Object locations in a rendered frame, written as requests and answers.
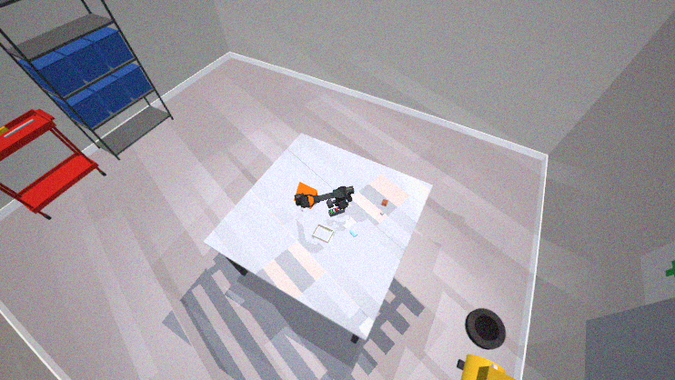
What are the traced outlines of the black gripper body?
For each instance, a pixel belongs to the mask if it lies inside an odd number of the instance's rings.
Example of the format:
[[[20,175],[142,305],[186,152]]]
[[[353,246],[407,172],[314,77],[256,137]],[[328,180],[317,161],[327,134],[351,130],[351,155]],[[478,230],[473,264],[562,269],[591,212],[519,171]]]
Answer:
[[[348,200],[348,202],[352,202],[352,201],[353,201],[351,195],[348,195],[348,197],[346,197],[345,199],[346,199],[346,201]],[[333,204],[338,205],[338,201],[341,201],[341,200],[342,200],[342,199],[339,199],[339,198],[336,198],[336,200],[333,200],[333,201],[332,201],[331,199],[329,199],[329,200],[326,201],[327,207],[328,207],[328,208],[332,208],[332,207],[334,207]]]

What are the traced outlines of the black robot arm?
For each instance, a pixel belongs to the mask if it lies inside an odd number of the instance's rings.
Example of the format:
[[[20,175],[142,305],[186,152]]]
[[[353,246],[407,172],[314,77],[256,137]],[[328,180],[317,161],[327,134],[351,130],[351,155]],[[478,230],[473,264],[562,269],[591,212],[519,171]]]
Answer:
[[[352,194],[355,193],[355,190],[354,190],[353,186],[348,186],[348,187],[340,186],[339,188],[334,189],[332,191],[333,192],[331,192],[331,193],[327,193],[327,194],[323,194],[323,195],[311,195],[311,194],[308,194],[308,195],[313,197],[314,204],[317,204],[317,203],[320,203],[321,201],[325,201],[325,200],[332,199],[332,198],[342,199],[341,201],[337,201],[337,203],[339,205],[339,209],[344,209],[344,208],[349,206],[349,203],[346,201],[345,198],[348,197],[348,195],[352,195]],[[313,206],[314,204],[312,204],[312,205],[309,204],[308,195],[304,195],[303,193],[294,195],[296,206],[301,205],[301,207],[303,207],[303,208]]]

